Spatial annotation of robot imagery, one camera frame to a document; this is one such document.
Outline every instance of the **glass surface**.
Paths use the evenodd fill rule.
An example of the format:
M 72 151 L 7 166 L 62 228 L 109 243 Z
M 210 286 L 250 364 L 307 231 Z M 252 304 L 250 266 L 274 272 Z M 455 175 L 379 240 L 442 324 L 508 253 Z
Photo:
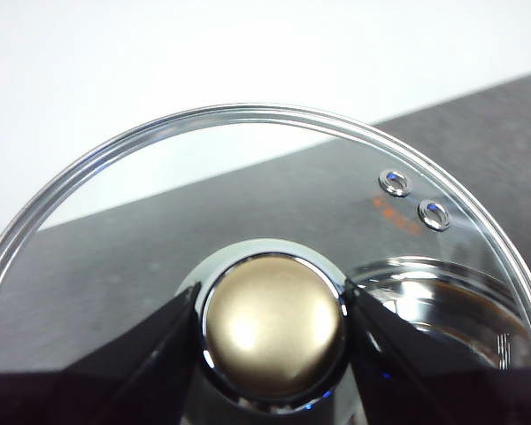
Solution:
M 531 367 L 530 275 L 465 190 L 369 127 L 282 112 L 163 126 L 140 150 L 99 157 L 76 191 L 60 186 L 69 196 L 51 201 L 34 234 L 27 225 L 1 281 L 0 372 L 71 365 L 168 303 L 211 254 L 256 238 L 315 250 L 486 367 Z M 425 223 L 424 201 L 448 227 Z

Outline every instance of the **glass lid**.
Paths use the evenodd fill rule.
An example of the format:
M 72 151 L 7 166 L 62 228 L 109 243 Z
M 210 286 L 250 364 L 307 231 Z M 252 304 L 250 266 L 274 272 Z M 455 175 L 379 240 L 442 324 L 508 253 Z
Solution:
M 177 113 L 70 165 L 0 237 L 0 374 L 70 370 L 173 303 L 195 317 L 170 349 L 195 345 L 182 423 L 366 419 L 350 332 L 372 308 L 430 341 L 397 343 L 415 357 L 531 368 L 531 274 L 502 229 L 429 158 L 326 112 Z

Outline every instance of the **metal ring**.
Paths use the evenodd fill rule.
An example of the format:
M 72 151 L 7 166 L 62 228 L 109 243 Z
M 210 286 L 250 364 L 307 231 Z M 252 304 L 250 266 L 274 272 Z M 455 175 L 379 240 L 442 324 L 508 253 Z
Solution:
M 443 232 L 449 228 L 449 212 L 443 205 L 435 201 L 425 199 L 420 202 L 417 210 L 421 220 L 428 228 L 431 228 L 437 232 Z
M 378 182 L 392 197 L 406 197 L 412 191 L 411 181 L 405 174 L 396 170 L 383 170 Z

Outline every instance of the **gold knob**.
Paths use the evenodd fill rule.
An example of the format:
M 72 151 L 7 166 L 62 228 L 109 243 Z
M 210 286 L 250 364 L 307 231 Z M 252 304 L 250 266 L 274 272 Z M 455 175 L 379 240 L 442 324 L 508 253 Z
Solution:
M 330 285 L 316 267 L 277 254 L 233 267 L 205 308 L 214 366 L 257 397 L 309 389 L 337 361 L 342 344 L 341 307 Z

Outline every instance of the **white wall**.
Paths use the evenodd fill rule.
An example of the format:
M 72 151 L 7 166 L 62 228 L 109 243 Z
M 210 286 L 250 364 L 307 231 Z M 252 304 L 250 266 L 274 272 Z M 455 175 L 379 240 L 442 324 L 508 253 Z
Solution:
M 0 231 L 83 152 L 171 112 L 275 102 L 374 122 L 524 73 L 531 1 L 0 0 Z

